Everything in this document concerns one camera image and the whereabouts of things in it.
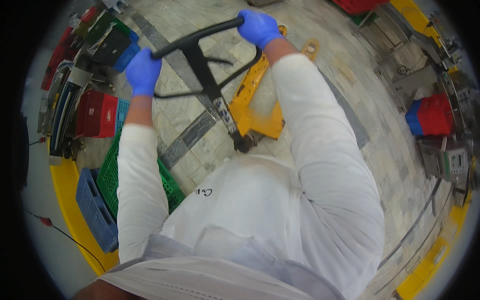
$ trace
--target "person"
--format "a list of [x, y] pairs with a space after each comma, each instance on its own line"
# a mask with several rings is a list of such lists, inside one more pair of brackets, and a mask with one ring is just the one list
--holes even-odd
[[118, 156], [120, 265], [76, 299], [355, 299], [383, 254], [384, 216], [354, 132], [315, 65], [274, 18], [240, 11], [264, 51], [291, 134], [295, 168], [240, 156], [168, 216], [152, 95], [161, 60], [143, 49]]

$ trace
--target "white long sleeve shirt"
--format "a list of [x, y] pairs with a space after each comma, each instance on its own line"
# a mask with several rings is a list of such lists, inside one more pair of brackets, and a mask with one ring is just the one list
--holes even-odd
[[154, 129], [126, 124], [120, 139], [118, 229], [124, 263], [151, 235], [197, 256], [235, 261], [254, 239], [275, 260], [292, 260], [355, 299], [376, 273], [384, 216], [354, 132], [317, 68], [302, 54], [272, 66], [291, 134], [295, 168], [273, 157], [241, 156], [210, 174], [168, 216]]

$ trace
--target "blue plastic crate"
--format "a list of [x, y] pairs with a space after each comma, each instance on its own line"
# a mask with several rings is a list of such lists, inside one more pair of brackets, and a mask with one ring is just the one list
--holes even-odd
[[122, 73], [132, 58], [140, 51], [140, 46], [135, 43], [130, 44], [120, 55], [119, 59], [113, 65], [113, 68]]
[[132, 29], [130, 29], [130, 33], [128, 34], [128, 37], [130, 41], [132, 41], [132, 43], [136, 44], [138, 42], [139, 37]]
[[125, 118], [127, 117], [129, 106], [130, 101], [119, 98], [119, 103], [117, 106], [117, 123], [115, 124], [115, 134], [117, 134], [117, 132], [119, 132], [120, 128], [123, 126], [123, 122], [125, 122]]
[[420, 104], [421, 99], [413, 101], [412, 105], [410, 105], [410, 109], [405, 115], [405, 120], [407, 120], [408, 126], [410, 127], [410, 131], [413, 135], [423, 135], [423, 130], [421, 128], [419, 118], [417, 117]]
[[105, 206], [88, 168], [80, 171], [75, 199], [88, 228], [103, 252], [115, 251], [119, 245], [117, 224]]

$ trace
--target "yellow pallet jack fork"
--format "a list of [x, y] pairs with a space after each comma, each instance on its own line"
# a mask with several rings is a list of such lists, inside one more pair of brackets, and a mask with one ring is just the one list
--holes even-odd
[[[285, 26], [278, 27], [280, 33], [285, 36], [287, 28]], [[318, 53], [320, 43], [317, 39], [308, 40], [303, 46], [302, 53], [311, 61], [315, 59]], [[272, 109], [270, 116], [256, 113], [249, 107], [253, 95], [260, 85], [260, 81], [268, 69], [269, 63], [265, 54], [262, 54], [260, 60], [254, 64], [245, 74], [241, 81], [232, 102], [228, 106], [235, 123], [237, 124], [239, 133], [245, 136], [250, 130], [261, 133], [273, 139], [278, 139], [282, 133], [285, 121], [283, 120], [282, 110], [278, 100]]]

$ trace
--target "gloved hand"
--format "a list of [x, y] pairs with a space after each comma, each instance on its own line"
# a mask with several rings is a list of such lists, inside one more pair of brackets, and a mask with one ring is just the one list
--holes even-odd
[[152, 51], [143, 48], [130, 61], [125, 71], [127, 80], [132, 86], [133, 96], [153, 97], [155, 84], [160, 76], [162, 60], [150, 57]]
[[238, 17], [245, 20], [238, 27], [240, 35], [262, 50], [271, 40], [284, 38], [278, 31], [276, 20], [265, 13], [241, 10]]

